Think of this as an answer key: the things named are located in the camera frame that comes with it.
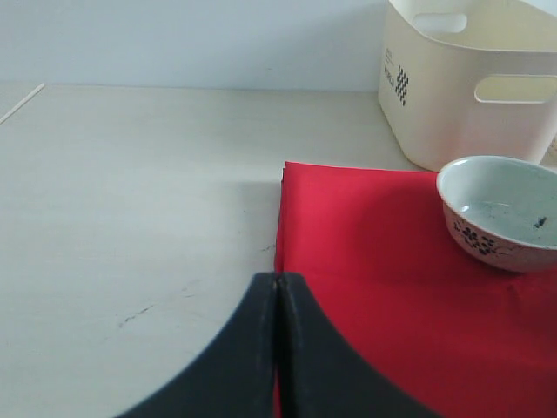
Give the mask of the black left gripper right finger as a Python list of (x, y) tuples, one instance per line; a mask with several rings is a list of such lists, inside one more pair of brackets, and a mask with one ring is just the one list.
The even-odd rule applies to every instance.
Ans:
[(304, 278), (278, 276), (279, 417), (436, 417), (373, 369), (320, 308)]

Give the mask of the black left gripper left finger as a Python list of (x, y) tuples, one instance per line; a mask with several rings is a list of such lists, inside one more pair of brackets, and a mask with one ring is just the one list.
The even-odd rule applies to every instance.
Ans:
[(236, 310), (194, 361), (123, 417), (271, 417), (278, 275), (253, 276)]

